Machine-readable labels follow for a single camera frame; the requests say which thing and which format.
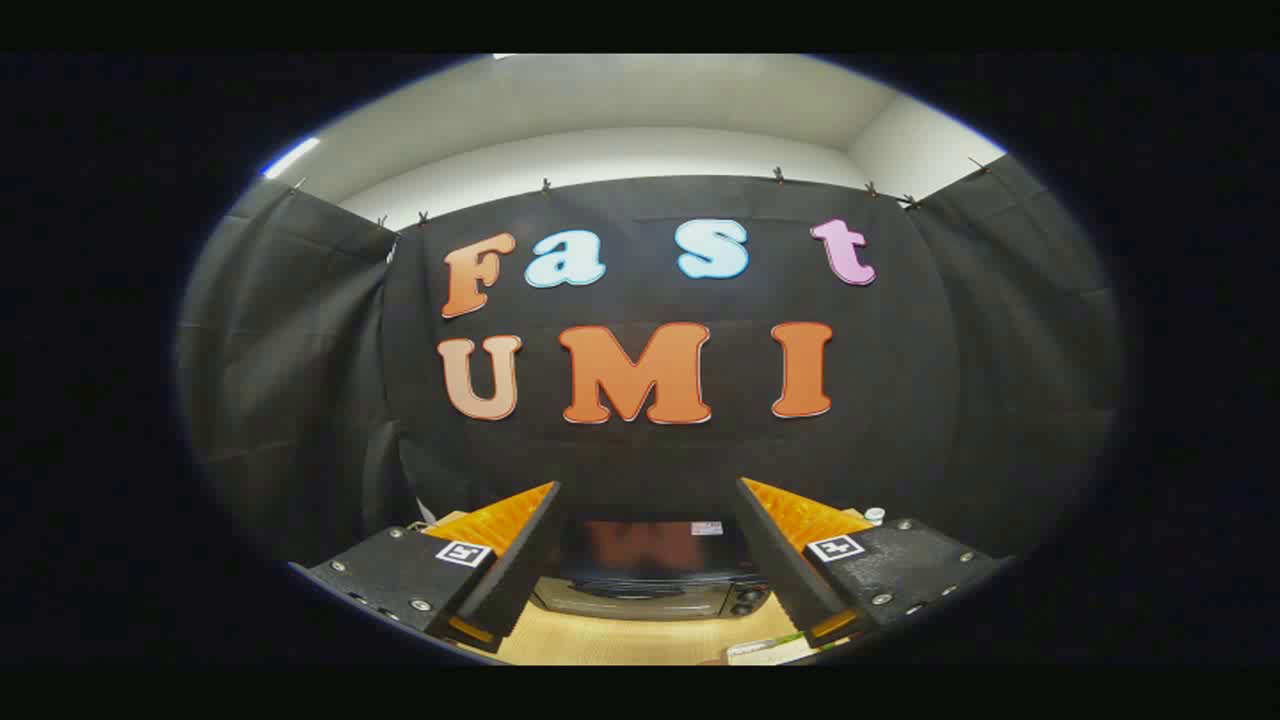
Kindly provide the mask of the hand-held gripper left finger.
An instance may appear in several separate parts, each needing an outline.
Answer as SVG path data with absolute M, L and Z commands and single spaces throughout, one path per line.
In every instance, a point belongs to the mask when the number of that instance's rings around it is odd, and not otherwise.
M 310 568 L 288 568 L 380 623 L 495 653 L 561 530 L 561 484 L 550 482 L 443 525 L 388 527 Z

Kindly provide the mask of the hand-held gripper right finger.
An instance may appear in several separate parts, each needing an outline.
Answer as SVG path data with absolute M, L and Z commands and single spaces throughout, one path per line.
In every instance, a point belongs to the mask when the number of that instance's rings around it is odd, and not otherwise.
M 812 648 L 865 644 L 918 624 L 1012 564 L 915 518 L 874 524 L 746 477 L 737 480 L 737 524 Z

